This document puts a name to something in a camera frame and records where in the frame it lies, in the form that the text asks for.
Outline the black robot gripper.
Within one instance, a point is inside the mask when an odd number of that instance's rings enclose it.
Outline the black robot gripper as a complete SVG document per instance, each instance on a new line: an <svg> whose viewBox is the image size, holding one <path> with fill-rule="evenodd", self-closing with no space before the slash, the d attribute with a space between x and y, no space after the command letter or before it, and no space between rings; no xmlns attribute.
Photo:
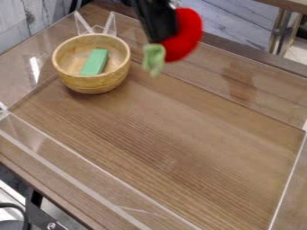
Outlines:
<svg viewBox="0 0 307 230"><path fill-rule="evenodd" d="M134 8L150 42L161 43L178 32L173 0L125 0L125 5Z"/></svg>

